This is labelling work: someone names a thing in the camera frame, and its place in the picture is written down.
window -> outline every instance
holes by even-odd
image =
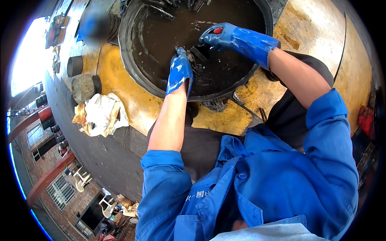
[[[63,173],[60,173],[46,190],[60,211],[75,195],[75,188],[67,181]]]
[[[91,238],[94,235],[93,231],[81,220],[78,220],[78,222],[75,224],[75,227],[77,227],[77,229],[81,231],[87,238]]]
[[[27,132],[28,145],[31,147],[35,142],[37,142],[43,136],[42,125],[39,124],[35,126],[32,130]]]

hand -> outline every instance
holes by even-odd
[[[223,28],[222,33],[213,34],[220,27]],[[229,23],[211,26],[201,35],[200,42],[208,43],[214,49],[227,47],[235,50],[264,69],[268,69],[268,53],[276,47],[280,48],[280,41],[275,38]]]
[[[171,58],[170,62],[170,74],[168,80],[168,86],[166,88],[166,95],[177,90],[185,81],[188,81],[188,91],[186,98],[189,97],[190,89],[193,82],[193,71],[190,66],[186,51],[184,48],[176,47],[177,54]]]

red steel column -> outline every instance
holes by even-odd
[[[65,157],[58,161],[46,174],[44,174],[39,181],[34,185],[27,196],[27,203],[30,208],[33,207],[36,200],[44,192],[49,184],[68,166],[74,161],[75,155],[70,151]]]
[[[40,122],[43,123],[46,119],[52,116],[51,108],[47,105],[44,109],[39,111]]]

blue work uniform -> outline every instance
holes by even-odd
[[[248,227],[302,223],[319,237],[339,240],[358,204],[347,114],[336,89],[315,100],[306,114],[305,153],[265,124],[247,132],[244,145],[224,135],[215,168],[194,184],[179,152],[148,151],[141,160],[135,239],[210,240],[220,223],[243,219]],[[225,218],[217,219],[219,213]]]

red object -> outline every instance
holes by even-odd
[[[104,235],[103,233],[100,233],[98,240],[99,241],[102,241],[102,240],[103,241],[112,241],[112,240],[115,240],[115,237],[112,234]]]
[[[109,233],[103,238],[103,241],[112,241],[112,240],[115,240],[115,237],[111,233]]]
[[[44,122],[46,119],[50,118],[51,116],[52,116],[52,112],[49,106],[39,111],[40,122]]]
[[[224,28],[218,28],[218,29],[215,29],[214,31],[213,31],[213,33],[214,34],[220,34],[220,33],[222,33],[222,30],[223,30]]]
[[[358,114],[358,126],[366,133],[366,135],[374,139],[374,112],[372,109],[361,106]]]

